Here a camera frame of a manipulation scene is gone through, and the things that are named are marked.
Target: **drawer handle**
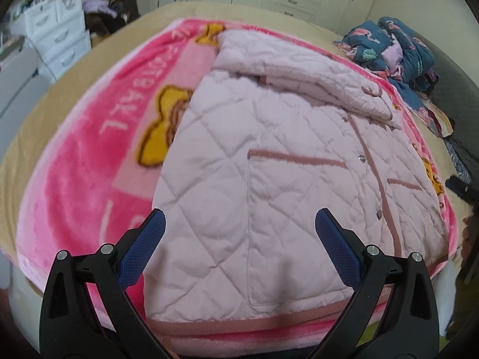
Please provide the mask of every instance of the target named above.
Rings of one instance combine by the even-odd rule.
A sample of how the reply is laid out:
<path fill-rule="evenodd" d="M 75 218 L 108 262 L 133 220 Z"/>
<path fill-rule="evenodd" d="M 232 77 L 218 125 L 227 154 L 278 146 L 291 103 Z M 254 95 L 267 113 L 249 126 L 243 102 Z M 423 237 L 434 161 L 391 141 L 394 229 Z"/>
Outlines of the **drawer handle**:
<path fill-rule="evenodd" d="M 55 38 L 55 43 L 61 43 L 63 40 L 66 39 L 68 36 L 68 33 L 70 32 L 70 29 L 68 28 L 63 34 L 61 34 L 58 38 Z"/>
<path fill-rule="evenodd" d="M 67 67 L 72 61 L 73 61 L 73 58 L 75 58 L 75 51 L 71 53 L 71 55 L 65 59 L 64 61 L 62 61 L 62 66 L 63 67 Z"/>
<path fill-rule="evenodd" d="M 45 25 L 49 17 L 50 15 L 46 15 L 43 19 L 41 19 L 40 21 L 37 21 L 37 27 L 41 27 L 42 25 Z"/>

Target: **light pink jacket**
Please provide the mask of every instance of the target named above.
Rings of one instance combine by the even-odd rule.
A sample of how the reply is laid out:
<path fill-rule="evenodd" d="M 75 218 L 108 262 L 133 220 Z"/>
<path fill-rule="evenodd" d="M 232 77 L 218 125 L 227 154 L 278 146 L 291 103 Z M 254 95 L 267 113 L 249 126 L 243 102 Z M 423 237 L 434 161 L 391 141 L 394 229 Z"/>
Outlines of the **light pink jacket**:
<path fill-rule="evenodd" d="M 339 310 L 314 220 L 328 207 L 386 254 L 447 254 L 424 164 L 386 93 L 342 63 L 252 31 L 220 36 L 153 202 L 167 230 L 145 270 L 158 335 L 258 331 Z"/>

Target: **silver bolt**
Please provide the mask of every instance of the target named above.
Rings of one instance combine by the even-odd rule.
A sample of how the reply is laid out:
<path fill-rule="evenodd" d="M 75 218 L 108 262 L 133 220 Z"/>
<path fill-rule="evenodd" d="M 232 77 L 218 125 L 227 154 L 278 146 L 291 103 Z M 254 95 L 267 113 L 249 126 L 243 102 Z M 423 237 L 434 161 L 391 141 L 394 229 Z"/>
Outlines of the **silver bolt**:
<path fill-rule="evenodd" d="M 105 244 L 100 251 L 103 255 L 109 255 L 113 252 L 113 246 L 111 244 Z"/>
<path fill-rule="evenodd" d="M 413 259 L 416 262 L 421 262 L 422 261 L 422 255 L 418 252 L 413 252 Z"/>
<path fill-rule="evenodd" d="M 377 248 L 376 246 L 369 246 L 367 248 L 367 252 L 372 256 L 376 256 L 379 255 L 379 248 Z"/>
<path fill-rule="evenodd" d="M 66 259 L 67 256 L 68 256 L 68 252 L 66 252 L 66 251 L 60 251 L 60 252 L 57 254 L 57 259 L 58 259 L 58 260 L 64 260 L 64 259 Z"/>

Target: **beige bed sheet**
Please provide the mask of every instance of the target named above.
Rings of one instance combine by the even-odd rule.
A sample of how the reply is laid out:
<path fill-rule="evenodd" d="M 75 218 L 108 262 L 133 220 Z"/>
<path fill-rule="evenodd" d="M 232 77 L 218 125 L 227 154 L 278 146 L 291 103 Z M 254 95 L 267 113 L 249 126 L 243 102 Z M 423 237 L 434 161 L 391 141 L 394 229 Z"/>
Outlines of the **beige bed sheet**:
<path fill-rule="evenodd" d="M 83 93 L 110 67 L 173 20 L 198 17 L 241 21 L 291 34 L 337 55 L 344 54 L 333 44 L 340 37 L 324 28 L 285 15 L 242 5 L 209 1 L 180 2 L 162 7 L 125 27 L 87 54 L 40 100 L 25 119 L 0 164 L 0 248 L 16 263 L 15 236 L 22 196 L 31 173 L 52 138 Z M 454 173 L 444 143 L 426 128 L 425 138 L 438 162 L 443 178 Z M 451 196 L 458 219 L 468 215 L 468 207 Z"/>

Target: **yellow cartoon character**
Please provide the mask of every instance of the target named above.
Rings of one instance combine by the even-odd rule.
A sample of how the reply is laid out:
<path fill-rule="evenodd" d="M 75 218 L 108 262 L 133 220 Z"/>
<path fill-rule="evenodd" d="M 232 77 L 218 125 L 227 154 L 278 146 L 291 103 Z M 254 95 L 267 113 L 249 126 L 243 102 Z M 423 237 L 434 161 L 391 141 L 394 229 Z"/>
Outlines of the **yellow cartoon character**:
<path fill-rule="evenodd" d="M 218 35 L 226 30 L 225 26 L 222 23 L 211 23 L 208 24 L 206 33 L 201 35 L 197 40 L 197 44 L 202 44 L 205 46 L 218 47 Z"/>
<path fill-rule="evenodd" d="M 163 165 L 192 95 L 192 90 L 177 86 L 166 86 L 160 92 L 157 101 L 160 116 L 141 141 L 137 156 L 140 166 L 157 168 Z"/>
<path fill-rule="evenodd" d="M 427 176 L 431 180 L 431 183 L 434 186 L 434 190 L 436 191 L 436 194 L 440 195 L 444 193 L 444 187 L 442 186 L 441 182 L 439 182 L 437 177 L 434 175 L 431 163 L 425 158 L 423 158 L 422 161 L 424 163 L 424 166 L 426 167 Z"/>

